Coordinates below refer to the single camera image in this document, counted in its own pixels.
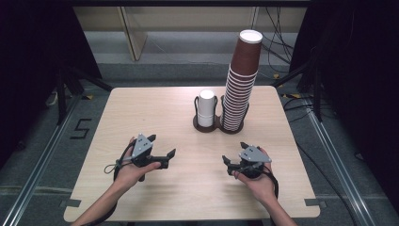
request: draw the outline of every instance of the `hand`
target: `hand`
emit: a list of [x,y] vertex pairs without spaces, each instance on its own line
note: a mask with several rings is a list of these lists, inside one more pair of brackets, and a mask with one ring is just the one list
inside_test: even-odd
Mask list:
[[[260,148],[260,150],[263,153],[266,153],[263,148]],[[271,172],[271,163],[264,163],[264,165],[266,166],[266,168],[264,168],[263,171],[269,172],[270,170]],[[276,199],[274,193],[274,184],[268,176],[261,174],[258,178],[250,179],[247,178],[246,175],[244,175],[243,173],[239,173],[238,171],[233,171],[232,174],[236,179],[243,182],[251,190],[252,195],[259,202],[267,202]]]
[[[132,143],[133,140],[135,139],[135,137],[132,137],[130,139],[129,143]],[[129,157],[132,155],[133,152],[133,147],[129,148],[129,150],[126,152],[126,155],[124,157]],[[144,175],[147,172],[153,171],[158,169],[161,166],[160,162],[153,162],[151,164],[149,164],[148,166],[139,168],[137,166],[135,166],[135,164],[128,164],[126,166],[123,166],[119,173],[118,173],[118,177],[115,180],[115,183],[123,186],[126,190],[128,190],[129,188],[131,188],[132,186],[134,186],[138,179],[140,179],[140,177],[142,175]]]

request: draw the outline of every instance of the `white paper cup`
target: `white paper cup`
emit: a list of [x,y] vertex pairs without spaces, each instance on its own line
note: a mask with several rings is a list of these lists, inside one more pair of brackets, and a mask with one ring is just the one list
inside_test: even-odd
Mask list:
[[213,117],[215,109],[215,94],[209,89],[204,89],[199,94],[198,113],[203,117]]

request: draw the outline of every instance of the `cable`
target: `cable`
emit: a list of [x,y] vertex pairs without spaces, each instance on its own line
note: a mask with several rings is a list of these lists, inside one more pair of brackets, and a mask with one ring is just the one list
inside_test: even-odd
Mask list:
[[284,61],[287,64],[290,64],[290,61],[288,59],[285,59],[284,57],[280,56],[278,53],[274,52],[273,50],[271,50],[270,48],[268,48],[265,44],[262,43],[262,47],[264,48],[264,50],[268,51],[269,53],[272,53],[274,56],[276,56],[277,58],[281,59],[282,61]]
[[291,55],[290,51],[289,51],[288,48],[287,48],[287,43],[285,43],[285,41],[284,41],[284,39],[283,39],[283,37],[282,37],[281,26],[280,26],[280,23],[279,23],[279,16],[280,16],[281,8],[280,8],[280,7],[277,8],[277,23],[276,23],[276,24],[275,24],[275,21],[273,20],[273,18],[272,18],[272,16],[271,16],[271,14],[270,14],[268,8],[266,7],[265,9],[266,9],[267,15],[269,16],[269,19],[270,19],[270,21],[271,21],[271,23],[272,23],[272,25],[273,25],[273,27],[274,27],[274,29],[275,29],[275,32],[274,32],[273,39],[272,39],[272,42],[271,42],[271,43],[274,42],[274,37],[277,36],[277,37],[279,38],[279,40],[281,41],[281,44],[282,44],[282,46],[283,46],[285,55],[287,56],[287,58],[289,59],[289,61],[291,61],[292,55]]
[[309,115],[310,113],[311,113],[311,111],[309,111],[308,113],[306,113],[305,115],[303,115],[303,116],[301,116],[301,117],[299,117],[299,118],[296,118],[296,119],[291,120],[291,121],[288,121],[288,122],[293,122],[293,121],[301,120],[301,119],[305,118],[307,115]]
[[305,152],[305,150],[299,145],[299,143],[297,141],[295,141],[296,146],[299,148],[299,150],[305,154],[309,160],[313,163],[313,165],[320,171],[320,173],[322,174],[322,176],[326,179],[326,181],[328,182],[328,184],[331,186],[331,188],[334,190],[334,192],[337,194],[337,196],[340,198],[340,200],[343,202],[343,205],[345,206],[346,210],[349,213],[349,216],[352,219],[353,225],[357,226],[357,222],[355,220],[355,216],[353,216],[352,211],[349,208],[349,205],[346,203],[346,201],[344,200],[343,196],[341,195],[341,193],[338,191],[337,187],[335,187],[334,184],[332,184],[332,182],[329,180],[329,178],[326,176],[326,174],[322,171],[322,169],[320,168],[319,165],[317,165],[317,163],[314,161],[314,159],[307,153]]

